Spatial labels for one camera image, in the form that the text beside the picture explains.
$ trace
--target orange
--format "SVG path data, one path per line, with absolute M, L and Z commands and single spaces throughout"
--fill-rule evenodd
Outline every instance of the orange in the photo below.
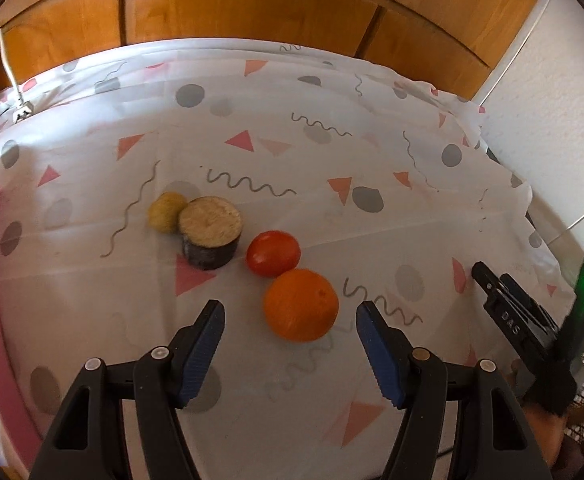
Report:
M 292 269 L 272 282 L 263 298 L 270 328 L 289 341 L 314 341 L 328 333 L 339 313 L 329 281 L 308 269 Z

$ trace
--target white tablecloth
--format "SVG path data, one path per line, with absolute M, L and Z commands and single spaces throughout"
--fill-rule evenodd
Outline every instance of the white tablecloth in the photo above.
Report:
M 41 433 L 88 358 L 137 359 L 214 298 L 225 334 L 179 415 L 201 478 L 363 480 L 382 471 L 401 414 L 353 330 L 362 300 L 415 346 L 501 366 L 512 350 L 473 263 L 510 273 L 559 322 L 572 303 L 524 217 L 530 186 L 485 154 L 485 110 L 430 84 L 297 46 L 176 40 L 67 63 L 24 89 L 37 114 L 16 125 L 0 94 L 0 309 Z M 176 235 L 147 228 L 164 190 L 235 203 L 232 262 L 192 269 Z M 319 341 L 267 328 L 269 280 L 243 256 L 270 229 L 292 233 L 299 266 L 339 294 Z M 133 424 L 128 442 L 143 478 Z

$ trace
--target electrical cable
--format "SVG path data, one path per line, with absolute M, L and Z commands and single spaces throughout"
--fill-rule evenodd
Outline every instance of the electrical cable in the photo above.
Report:
M 3 38 L 3 29 L 0 28 L 0 62 L 3 65 L 3 69 L 5 70 L 5 74 L 7 74 L 9 83 L 11 84 L 14 92 L 16 92 L 16 106 L 22 106 L 25 101 L 23 99 L 23 95 L 21 94 L 18 83 L 16 82 L 16 78 L 14 77 L 14 72 L 11 69 L 11 65 L 9 64 L 7 48 L 5 47 L 5 40 Z

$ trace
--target gray dot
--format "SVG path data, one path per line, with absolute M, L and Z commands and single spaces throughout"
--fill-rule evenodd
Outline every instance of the gray dot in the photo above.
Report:
M 213 366 L 210 366 L 198 395 L 189 401 L 184 411 L 204 413 L 211 410 L 221 398 L 221 378 Z
M 308 139 L 313 140 L 317 144 L 328 144 L 331 141 L 331 135 L 329 132 L 323 130 L 318 124 L 315 124 L 314 126 L 304 126 L 303 131 Z
M 394 275 L 396 290 L 408 301 L 419 301 L 425 295 L 421 273 L 411 265 L 402 265 Z
M 448 144 L 441 153 L 441 160 L 448 168 L 454 168 L 459 165 L 462 156 L 461 148 L 456 144 Z
M 99 81 L 94 85 L 94 94 L 102 94 L 104 92 L 111 92 L 112 90 L 118 90 L 121 88 L 121 82 L 118 77 L 113 77 L 105 81 Z
M 184 182 L 183 180 L 170 182 L 161 193 L 165 193 L 166 191 L 176 191 L 183 195 L 188 202 L 201 196 L 201 190 L 197 186 L 189 182 Z
M 65 72 L 71 72 L 72 70 L 74 70 L 76 68 L 76 65 L 78 65 L 78 59 L 75 59 L 74 61 L 70 61 L 65 63 L 62 66 L 62 69 L 65 70 Z
M 383 210 L 383 197 L 377 189 L 358 186 L 352 190 L 352 200 L 359 209 L 368 213 L 378 213 Z
M 217 117 L 227 117 L 234 111 L 232 103 L 227 97 L 217 99 L 210 106 L 210 113 Z
M 6 170 L 16 164 L 19 156 L 20 148 L 15 140 L 8 140 L 3 144 L 3 148 L 0 150 L 0 161 L 3 163 L 3 167 L 5 167 Z
M 394 87 L 394 94 L 399 98 L 399 99 L 405 99 L 408 96 L 408 92 L 406 92 L 405 90 L 403 90 L 403 88 L 400 88 L 398 86 Z
M 518 187 L 521 184 L 523 184 L 523 181 L 518 176 L 516 176 L 514 173 L 512 173 L 512 176 L 510 177 L 510 185 L 512 187 Z
M 3 256 L 9 256 L 14 252 L 22 234 L 23 226 L 18 221 L 12 222 L 5 228 L 0 238 L 0 252 Z
M 541 235 L 539 233 L 537 233 L 536 231 L 534 231 L 530 235 L 530 238 L 528 238 L 528 242 L 530 242 L 530 245 L 534 249 L 538 249 L 541 246 L 541 244 L 543 243 L 543 239 L 541 238 Z
M 29 391 L 39 412 L 56 415 L 60 407 L 60 387 L 49 368 L 34 368 L 29 377 Z
M 302 75 L 298 80 L 310 85 L 321 86 L 321 80 L 315 75 Z
M 54 202 L 43 218 L 43 226 L 47 230 L 65 227 L 72 218 L 72 201 L 69 198 L 61 198 Z
M 205 89 L 199 85 L 185 85 L 176 92 L 176 102 L 184 108 L 200 105 L 205 97 Z

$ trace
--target gray squiggle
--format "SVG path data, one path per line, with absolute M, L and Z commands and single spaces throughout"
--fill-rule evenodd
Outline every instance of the gray squiggle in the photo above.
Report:
M 298 119 L 294 119 L 294 112 L 292 112 L 292 120 L 293 120 L 295 123 L 297 123 L 297 122 L 298 122 L 298 121 L 300 121 L 301 119 L 305 119 L 305 124 L 307 124 L 308 126 L 314 126 L 315 124 L 318 124 L 318 125 L 319 125 L 321 128 L 323 128 L 323 130 L 325 130 L 326 132 L 329 132 L 330 130 L 334 130 L 334 131 L 335 131 L 335 132 L 336 132 L 336 133 L 337 133 L 339 136 L 341 136 L 341 137 L 345 137 L 346 135 L 349 135 L 350 137 L 352 137 L 352 134 L 351 134 L 350 132 L 345 132 L 345 133 L 343 133 L 343 134 L 342 134 L 342 133 L 341 133 L 341 132 L 339 132 L 339 131 L 338 131 L 338 130 L 337 130 L 335 127 L 334 127 L 334 126 L 330 126 L 329 128 L 326 128 L 326 127 L 325 127 L 325 124 L 323 124 L 323 123 L 322 123 L 322 122 L 320 122 L 320 121 L 314 121 L 314 122 L 312 122 L 312 123 L 310 124 L 310 120 L 309 120 L 309 119 L 308 119 L 306 116 L 304 116 L 304 115 L 301 115 L 301 116 L 299 116 L 299 118 L 298 118 Z
M 118 235 L 120 232 L 123 232 L 127 229 L 127 224 L 129 224 L 129 216 L 128 216 L 129 211 L 133 205 L 136 205 L 142 199 L 142 190 L 145 187 L 145 185 L 149 184 L 152 180 L 154 180 L 156 178 L 156 166 L 158 166 L 159 162 L 160 161 L 157 160 L 156 163 L 154 164 L 154 167 L 152 168 L 152 177 L 150 179 L 146 180 L 144 183 L 140 184 L 140 189 L 138 192 L 138 200 L 134 200 L 130 205 L 128 205 L 125 208 L 125 211 L 123 213 L 124 220 L 125 220 L 123 227 L 114 231 L 112 233 L 112 235 L 109 237 L 110 250 L 105 254 L 101 254 L 101 256 L 100 256 L 101 258 L 107 258 L 110 254 L 112 254 L 114 252 L 114 237 L 116 235 Z
M 408 152 L 408 156 L 409 156 L 409 158 L 411 158 L 411 160 L 412 160 L 412 163 L 414 164 L 414 169 L 415 169 L 416 171 L 418 171 L 418 172 L 421 174 L 421 176 L 422 176 L 422 177 L 425 179 L 425 185 L 426 185 L 426 186 L 428 186 L 428 187 L 431 187 L 432 189 L 435 189 L 435 190 L 437 191 L 437 193 L 438 193 L 438 189 L 437 189 L 436 187 L 432 186 L 432 184 L 430 184 L 430 183 L 427 181 L 427 176 L 425 176 L 425 173 L 423 173 L 421 170 L 419 170 L 419 168 L 417 168 L 417 167 L 416 167 L 416 159 L 414 158 L 414 156 L 413 156 L 413 155 L 410 153 L 410 151 L 409 151 L 409 148 L 411 147 L 411 140 L 409 140 L 409 139 L 408 139 L 408 138 L 405 136 L 405 130 L 403 130 L 403 139 L 405 139 L 405 140 L 406 140 L 406 142 L 408 143 L 407 152 Z
M 292 49 L 293 50 L 300 50 L 301 46 L 300 45 L 293 45 L 292 43 L 288 43 L 289 47 L 285 47 L 284 45 L 281 45 L 278 47 L 279 52 L 291 52 Z
M 55 98 L 59 98 L 59 96 L 63 95 L 65 92 L 67 92 L 68 90 L 74 88 L 75 86 L 76 86 L 76 83 L 70 83 L 65 88 L 63 88 L 59 93 L 57 93 L 54 97 Z
M 94 83 L 95 85 L 98 85 L 98 83 L 104 83 L 105 81 L 107 81 L 107 79 L 111 76 L 114 75 L 116 72 L 118 72 L 119 70 L 121 70 L 123 68 L 123 65 L 126 64 L 126 61 L 123 61 L 116 70 L 112 70 L 112 72 L 108 73 L 103 79 L 101 79 L 100 81 L 96 81 L 96 83 Z
M 278 398 L 273 395 L 273 390 L 277 388 L 281 388 L 285 392 L 291 392 L 296 383 L 301 377 L 313 374 L 316 369 L 318 368 L 319 364 L 316 360 L 315 354 L 322 353 L 322 354 L 329 354 L 332 349 L 334 348 L 334 338 L 332 337 L 331 333 L 328 333 L 327 337 L 328 344 L 326 347 L 322 347 L 319 345 L 313 346 L 309 349 L 308 356 L 310 358 L 310 366 L 305 368 L 302 367 L 300 364 L 297 363 L 289 363 L 285 366 L 285 373 L 289 378 L 288 381 L 279 381 L 278 383 L 269 382 L 265 385 L 265 389 L 267 390 L 267 398 L 271 402 L 277 402 Z
M 406 317 L 405 317 L 405 313 L 403 312 L 403 309 L 400 306 L 397 306 L 392 312 L 388 312 L 388 310 L 387 310 L 387 300 L 386 300 L 385 296 L 383 296 L 382 294 L 379 294 L 376 298 L 374 298 L 374 303 L 376 303 L 378 300 L 383 300 L 383 311 L 384 311 L 384 313 L 385 313 L 386 316 L 392 317 L 397 312 L 400 312 L 401 313 L 401 317 L 403 317 L 403 326 L 410 326 L 417 319 L 423 323 L 423 319 L 422 319 L 421 316 L 419 316 L 419 314 L 414 314 L 414 316 L 412 317 L 412 319 L 410 319 L 408 321 L 406 319 Z
M 367 289 L 363 285 L 357 285 L 357 287 L 350 293 L 347 293 L 347 282 L 349 278 L 345 278 L 345 282 L 343 283 L 343 296 L 346 298 L 351 298 L 354 296 L 359 290 L 363 290 L 364 296 L 363 301 L 367 301 Z
M 481 207 L 481 211 L 483 210 L 483 199 L 485 198 L 485 194 L 488 192 L 488 188 L 485 189 L 485 191 L 483 191 L 483 194 L 481 195 L 481 198 L 479 199 L 479 206 Z M 486 219 L 487 217 L 484 216 L 483 218 L 481 218 L 481 223 L 483 224 L 483 221 Z
M 132 343 L 129 340 L 129 337 L 127 336 L 127 321 L 125 320 L 125 317 L 123 316 L 123 314 L 121 314 L 120 312 L 115 312 L 114 314 L 112 314 L 112 318 L 118 323 L 118 326 L 121 328 L 121 332 L 122 332 L 122 336 L 124 341 L 129 345 L 134 347 L 134 349 L 136 349 L 136 351 L 139 352 L 143 352 L 143 348 L 141 348 L 140 346 L 138 346 L 135 343 Z
M 270 186 L 270 184 L 263 184 L 262 186 L 254 189 L 253 186 L 253 182 L 252 179 L 249 176 L 242 176 L 238 182 L 236 184 L 232 184 L 232 175 L 230 175 L 229 173 L 227 173 L 227 171 L 222 171 L 221 173 L 218 174 L 218 176 L 216 176 L 215 178 L 210 180 L 210 177 L 212 176 L 212 170 L 208 170 L 207 171 L 207 181 L 210 184 L 213 184 L 214 182 L 216 182 L 220 177 L 222 177 L 223 175 L 227 176 L 227 187 L 229 187 L 230 189 L 234 189 L 235 187 L 240 186 L 241 182 L 243 182 L 243 180 L 247 180 L 248 181 L 248 185 L 249 185 L 249 190 L 252 193 L 258 193 L 259 191 L 261 191 L 264 188 L 269 188 L 269 192 L 278 197 L 278 196 L 283 196 L 285 193 L 294 193 L 297 194 L 296 191 L 294 191 L 294 189 L 289 189 L 287 188 L 283 193 L 277 194 L 274 192 L 274 189 L 272 188 L 272 186 Z
M 481 195 L 481 198 L 479 199 L 479 206 L 481 206 L 481 209 L 483 209 L 483 199 L 485 198 L 485 194 L 488 192 L 488 188 L 485 189 L 485 191 L 483 191 L 483 194 Z
M 358 79 L 358 84 L 354 87 L 354 89 L 357 91 L 359 97 L 363 97 L 363 92 L 359 90 L 360 86 L 363 84 L 363 80 L 360 78 L 358 74 L 355 74 L 354 77 Z

